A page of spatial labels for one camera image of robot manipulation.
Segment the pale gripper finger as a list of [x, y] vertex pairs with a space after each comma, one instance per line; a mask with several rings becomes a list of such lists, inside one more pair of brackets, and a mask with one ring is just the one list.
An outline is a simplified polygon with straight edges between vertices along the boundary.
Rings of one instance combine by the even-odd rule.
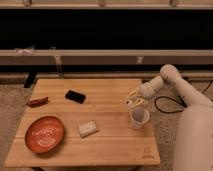
[[132, 99], [128, 99], [126, 101], [127, 105], [130, 107], [130, 108], [134, 108], [136, 106], [139, 106], [141, 104], [143, 104], [145, 102], [145, 100], [141, 97], [136, 97], [136, 98], [132, 98]]
[[134, 99], [138, 96], [138, 89], [133, 90], [132, 92], [130, 92], [127, 96], [126, 99]]

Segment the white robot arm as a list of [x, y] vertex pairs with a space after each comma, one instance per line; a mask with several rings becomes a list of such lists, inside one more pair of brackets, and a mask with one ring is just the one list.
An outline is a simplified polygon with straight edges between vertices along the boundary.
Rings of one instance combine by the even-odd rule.
[[165, 64], [158, 76], [126, 96], [130, 108], [145, 105], [166, 84], [173, 85], [186, 104], [177, 125], [172, 171], [213, 171], [213, 101]]

